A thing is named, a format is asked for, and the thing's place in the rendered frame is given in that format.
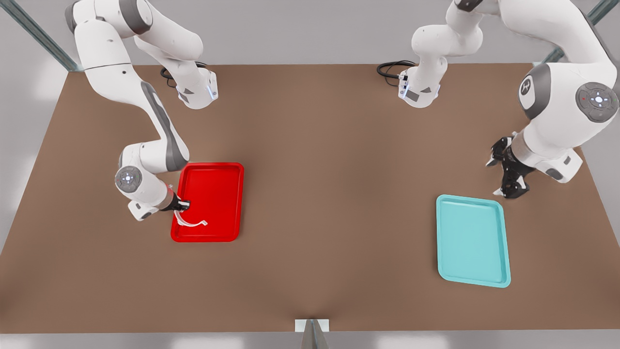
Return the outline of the white drainage pipe clamp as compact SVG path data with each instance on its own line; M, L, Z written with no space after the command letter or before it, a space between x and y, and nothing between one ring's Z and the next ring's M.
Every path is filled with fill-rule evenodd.
M203 226L207 226L207 225L208 225L208 222L206 222L206 221L204 221L204 220L203 220L203 221L200 221L199 223L188 223L187 221L185 221L185 220L183 219L183 217L181 216L181 213L182 213L182 212L181 212L181 211L179 211L179 210L175 210L175 211L173 212L173 214L174 214L174 216L175 216L175 218L176 218L176 220L177 220L177 223L178 223L180 226L182 226L182 227L199 227L200 225L203 225Z

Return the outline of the red rectangular tray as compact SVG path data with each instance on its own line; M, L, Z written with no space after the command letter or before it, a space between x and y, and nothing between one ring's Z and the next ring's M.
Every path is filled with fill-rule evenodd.
M244 167L237 162L189 163L180 173L177 194L190 201L181 213L188 223L207 226L182 227L176 218L171 237L176 242L234 241L240 230Z

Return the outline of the teal rectangular tray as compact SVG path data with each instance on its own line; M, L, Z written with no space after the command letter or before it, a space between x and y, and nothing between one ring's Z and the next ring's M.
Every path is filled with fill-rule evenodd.
M497 288L511 283L504 211L497 201L438 196L436 243L444 280Z

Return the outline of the silver frame post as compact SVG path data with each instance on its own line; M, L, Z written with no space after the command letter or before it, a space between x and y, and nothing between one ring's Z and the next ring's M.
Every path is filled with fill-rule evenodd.
M295 332L303 332L301 349L329 349L324 336L329 332L328 319L296 319Z
M0 0L0 7L67 71L82 70L81 66L69 57L68 53L15 0Z
M604 18L610 11L614 9L620 3L620 0L600 0L596 6L587 14L587 18L593 25L598 24L602 18ZM533 62L533 66L538 66L542 63L556 63L564 58L565 54L562 49L556 47L542 60L542 62Z

